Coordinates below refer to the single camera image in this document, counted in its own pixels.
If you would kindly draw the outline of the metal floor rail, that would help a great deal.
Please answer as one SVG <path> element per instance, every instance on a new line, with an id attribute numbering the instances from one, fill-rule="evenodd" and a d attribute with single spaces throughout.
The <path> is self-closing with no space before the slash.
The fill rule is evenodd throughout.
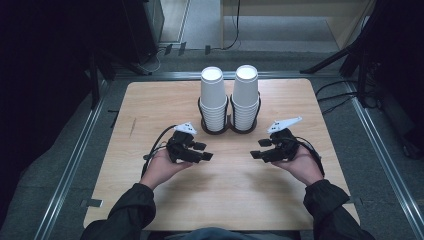
<path id="1" fill-rule="evenodd" d="M 57 221 L 59 213 L 63 207 L 66 197 L 70 191 L 75 174 L 84 155 L 88 141 L 92 135 L 95 124 L 100 116 L 104 105 L 105 97 L 111 87 L 111 81 L 102 80 L 100 84 L 100 99 L 99 102 L 90 110 L 87 120 L 83 125 L 83 129 L 79 134 L 77 142 L 72 150 L 60 181 L 52 195 L 47 209 L 43 215 L 42 221 L 39 224 L 37 232 L 33 240 L 48 240 L 50 234 Z"/>
<path id="2" fill-rule="evenodd" d="M 357 97 L 352 99 L 352 104 L 416 239 L 424 240 L 424 215 L 401 176 L 376 124 L 368 109 L 362 106 Z"/>

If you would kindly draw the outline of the black wire cup holder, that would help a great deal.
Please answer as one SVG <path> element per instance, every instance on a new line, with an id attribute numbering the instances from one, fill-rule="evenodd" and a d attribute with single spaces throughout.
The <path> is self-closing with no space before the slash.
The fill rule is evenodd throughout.
<path id="1" fill-rule="evenodd" d="M 219 105 L 208 106 L 204 96 L 198 98 L 197 104 L 201 115 L 201 127 L 210 135 L 219 135 L 231 129 L 238 134 L 248 134 L 257 125 L 257 117 L 261 108 L 260 94 L 249 106 L 240 105 L 233 96 L 221 96 Z"/>

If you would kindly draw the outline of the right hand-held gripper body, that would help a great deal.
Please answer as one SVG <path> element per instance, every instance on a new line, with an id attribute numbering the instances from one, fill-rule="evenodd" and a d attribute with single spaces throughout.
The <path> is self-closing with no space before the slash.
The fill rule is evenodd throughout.
<path id="1" fill-rule="evenodd" d="M 270 134 L 271 143 L 274 148 L 268 153 L 267 162 L 275 162 L 287 160 L 291 161 L 297 153 L 299 143 L 289 130 L 292 126 L 300 122 L 300 116 L 285 120 L 275 120 L 268 128 L 267 132 Z"/>

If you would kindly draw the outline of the dark cabinet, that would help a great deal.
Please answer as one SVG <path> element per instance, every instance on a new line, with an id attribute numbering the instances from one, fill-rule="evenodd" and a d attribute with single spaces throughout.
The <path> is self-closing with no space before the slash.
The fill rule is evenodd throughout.
<path id="1" fill-rule="evenodd" d="M 159 52 L 159 41 L 165 16 L 161 0 L 121 0 L 134 50 L 132 53 L 138 70 L 150 75 L 152 70 L 144 68 Z"/>

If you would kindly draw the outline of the light wooden furniture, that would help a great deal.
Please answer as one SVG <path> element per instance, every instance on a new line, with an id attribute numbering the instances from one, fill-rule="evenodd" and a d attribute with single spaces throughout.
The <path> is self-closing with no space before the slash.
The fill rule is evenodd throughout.
<path id="1" fill-rule="evenodd" d="M 325 17 L 337 46 L 346 47 L 357 36 L 361 21 L 376 0 L 219 0 L 221 44 L 225 16 Z"/>

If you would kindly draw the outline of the stack of white paper cups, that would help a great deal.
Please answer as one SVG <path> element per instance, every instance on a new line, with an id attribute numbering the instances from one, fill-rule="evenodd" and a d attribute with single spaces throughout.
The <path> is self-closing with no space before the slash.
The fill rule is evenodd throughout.
<path id="1" fill-rule="evenodd" d="M 252 65 L 242 65 L 236 70 L 232 103 L 232 124 L 237 131 L 252 128 L 260 105 L 258 72 Z"/>
<path id="2" fill-rule="evenodd" d="M 215 66 L 206 67 L 201 72 L 199 107 L 209 132 L 221 132 L 225 129 L 227 106 L 228 97 L 222 71 Z"/>

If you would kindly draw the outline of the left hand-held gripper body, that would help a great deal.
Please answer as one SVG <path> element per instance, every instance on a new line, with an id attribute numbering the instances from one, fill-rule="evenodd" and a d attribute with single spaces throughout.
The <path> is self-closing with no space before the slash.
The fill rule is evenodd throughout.
<path id="1" fill-rule="evenodd" d="M 201 153 L 194 150 L 196 142 L 194 135 L 197 133 L 190 122 L 173 127 L 174 133 L 166 144 L 172 162 L 182 160 L 190 163 L 199 163 Z"/>

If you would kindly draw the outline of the person's right hand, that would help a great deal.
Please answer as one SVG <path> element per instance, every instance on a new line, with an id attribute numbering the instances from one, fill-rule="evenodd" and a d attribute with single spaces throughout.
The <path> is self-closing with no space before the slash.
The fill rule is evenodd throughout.
<path id="1" fill-rule="evenodd" d="M 300 146 L 292 161 L 275 161 L 272 165 L 288 171 L 295 179 L 310 186 L 324 177 L 311 153 Z"/>

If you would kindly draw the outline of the black tripod stand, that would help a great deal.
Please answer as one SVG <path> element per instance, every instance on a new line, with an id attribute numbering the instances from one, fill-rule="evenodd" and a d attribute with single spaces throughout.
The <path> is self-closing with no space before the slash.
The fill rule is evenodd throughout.
<path id="1" fill-rule="evenodd" d="M 424 70 L 424 0 L 377 0 L 357 38 L 344 49 L 305 69 L 314 74 L 343 59 L 339 73 L 359 72 L 355 96 L 362 103 L 371 94 L 368 76 L 396 82 L 404 75 L 417 81 Z"/>

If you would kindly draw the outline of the person's lap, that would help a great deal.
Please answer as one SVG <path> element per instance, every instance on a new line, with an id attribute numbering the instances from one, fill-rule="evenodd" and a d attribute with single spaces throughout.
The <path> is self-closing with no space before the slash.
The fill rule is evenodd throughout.
<path id="1" fill-rule="evenodd" d="M 256 240 L 254 237 L 217 227 L 201 228 L 189 233 L 175 234 L 164 240 Z"/>

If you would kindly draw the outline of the dark metal stand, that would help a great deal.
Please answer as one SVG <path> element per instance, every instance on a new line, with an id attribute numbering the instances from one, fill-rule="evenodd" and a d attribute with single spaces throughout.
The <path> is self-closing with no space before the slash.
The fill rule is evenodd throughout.
<path id="1" fill-rule="evenodd" d="M 112 55 L 107 51 L 96 48 L 89 55 L 89 77 L 91 82 L 91 108 L 94 109 L 100 102 L 100 85 L 98 73 L 106 80 L 113 80 L 116 73 L 112 67 Z"/>

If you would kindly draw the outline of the person's left hand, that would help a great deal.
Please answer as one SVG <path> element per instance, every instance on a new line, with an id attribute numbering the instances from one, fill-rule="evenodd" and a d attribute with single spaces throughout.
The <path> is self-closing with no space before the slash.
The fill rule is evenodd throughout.
<path id="1" fill-rule="evenodd" d="M 192 166 L 189 162 L 174 163 L 166 149 L 159 150 L 150 160 L 146 172 L 139 183 L 154 190 L 160 184 L 170 180 L 175 174 Z"/>

